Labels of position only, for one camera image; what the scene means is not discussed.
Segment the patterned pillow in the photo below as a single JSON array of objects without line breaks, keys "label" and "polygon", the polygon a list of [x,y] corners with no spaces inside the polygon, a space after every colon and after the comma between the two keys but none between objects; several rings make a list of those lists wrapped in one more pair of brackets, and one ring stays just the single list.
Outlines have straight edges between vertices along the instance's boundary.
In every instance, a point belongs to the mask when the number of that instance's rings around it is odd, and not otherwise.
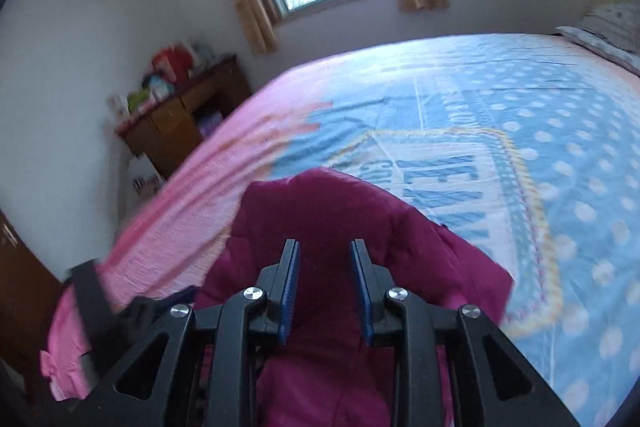
[{"label": "patterned pillow", "polygon": [[556,31],[568,41],[639,75],[638,0],[594,6],[576,26],[559,26]]}]

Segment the white card box on desk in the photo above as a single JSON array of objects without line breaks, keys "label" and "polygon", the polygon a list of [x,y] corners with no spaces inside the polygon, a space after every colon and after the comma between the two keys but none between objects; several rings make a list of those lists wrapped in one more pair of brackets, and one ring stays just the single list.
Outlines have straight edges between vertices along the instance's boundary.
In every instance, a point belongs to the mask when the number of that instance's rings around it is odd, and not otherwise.
[{"label": "white card box on desk", "polygon": [[129,119],[129,107],[126,96],[112,94],[106,99],[106,105],[110,110],[114,121],[123,122]]}]

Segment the wooden desk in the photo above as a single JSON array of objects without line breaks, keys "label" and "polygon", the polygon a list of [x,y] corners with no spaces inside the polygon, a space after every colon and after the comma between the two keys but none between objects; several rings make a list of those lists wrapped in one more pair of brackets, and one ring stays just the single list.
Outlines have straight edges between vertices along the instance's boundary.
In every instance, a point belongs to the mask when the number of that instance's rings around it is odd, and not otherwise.
[{"label": "wooden desk", "polygon": [[250,96],[250,85],[234,55],[225,55],[176,89],[166,100],[115,130],[134,156],[144,155],[168,179],[203,142],[204,117],[229,117]]}]

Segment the blue and pink bed sheet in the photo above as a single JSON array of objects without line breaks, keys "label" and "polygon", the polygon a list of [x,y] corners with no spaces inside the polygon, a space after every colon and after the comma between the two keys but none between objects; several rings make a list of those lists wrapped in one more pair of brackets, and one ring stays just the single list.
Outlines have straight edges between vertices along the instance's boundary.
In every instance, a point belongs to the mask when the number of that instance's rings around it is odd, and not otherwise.
[{"label": "blue and pink bed sheet", "polygon": [[[416,40],[291,69],[194,150],[96,265],[112,310],[201,290],[247,187],[316,168],[382,188],[505,269],[493,322],[574,426],[638,424],[636,75],[533,35]],[[64,425],[93,388],[88,350],[70,283],[41,355]]]}]

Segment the red gift box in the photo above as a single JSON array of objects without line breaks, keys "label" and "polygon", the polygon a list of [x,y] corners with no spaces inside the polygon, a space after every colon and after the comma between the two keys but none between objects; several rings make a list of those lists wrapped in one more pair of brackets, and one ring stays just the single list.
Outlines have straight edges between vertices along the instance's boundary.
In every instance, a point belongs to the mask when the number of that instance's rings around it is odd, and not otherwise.
[{"label": "red gift box", "polygon": [[194,58],[188,48],[179,44],[157,52],[151,60],[151,70],[172,84],[185,82],[194,69]]}]

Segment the green item on desk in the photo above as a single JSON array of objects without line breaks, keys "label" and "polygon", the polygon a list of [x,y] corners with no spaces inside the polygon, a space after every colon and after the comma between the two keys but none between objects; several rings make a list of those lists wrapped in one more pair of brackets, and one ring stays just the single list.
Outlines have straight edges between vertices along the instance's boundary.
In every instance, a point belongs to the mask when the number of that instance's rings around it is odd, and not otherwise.
[{"label": "green item on desk", "polygon": [[133,114],[137,108],[149,101],[151,92],[149,89],[141,89],[138,91],[132,91],[127,94],[127,107],[128,112]]}]

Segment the magenta puffer down jacket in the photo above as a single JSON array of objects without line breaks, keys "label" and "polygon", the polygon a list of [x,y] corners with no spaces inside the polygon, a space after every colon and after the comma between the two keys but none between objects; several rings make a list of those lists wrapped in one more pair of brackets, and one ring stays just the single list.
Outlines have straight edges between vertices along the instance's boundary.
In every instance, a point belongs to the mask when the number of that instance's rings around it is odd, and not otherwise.
[{"label": "magenta puffer down jacket", "polygon": [[382,188],[324,168],[247,187],[196,306],[220,305],[254,285],[288,239],[300,251],[292,329],[258,377],[262,425],[390,422],[394,356],[362,339],[349,252],[355,239],[427,303],[474,303],[495,322],[506,312],[512,277],[483,251]]}]

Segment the brown wooden cabinet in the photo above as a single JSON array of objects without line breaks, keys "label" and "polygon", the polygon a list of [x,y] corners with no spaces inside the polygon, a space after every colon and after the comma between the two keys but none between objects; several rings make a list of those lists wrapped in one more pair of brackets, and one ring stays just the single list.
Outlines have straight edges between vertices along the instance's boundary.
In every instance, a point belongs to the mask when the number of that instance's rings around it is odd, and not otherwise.
[{"label": "brown wooden cabinet", "polygon": [[39,379],[39,353],[62,283],[35,257],[1,213],[1,360],[24,378],[30,395]]}]

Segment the white paper bag on floor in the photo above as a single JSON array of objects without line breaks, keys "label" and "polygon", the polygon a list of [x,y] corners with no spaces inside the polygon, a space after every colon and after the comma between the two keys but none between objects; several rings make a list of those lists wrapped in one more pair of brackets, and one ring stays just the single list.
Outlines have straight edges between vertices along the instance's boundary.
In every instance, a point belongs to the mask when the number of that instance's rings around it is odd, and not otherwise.
[{"label": "white paper bag on floor", "polygon": [[126,204],[138,207],[151,199],[164,185],[164,178],[157,172],[151,159],[142,154],[130,159],[126,176]]}]

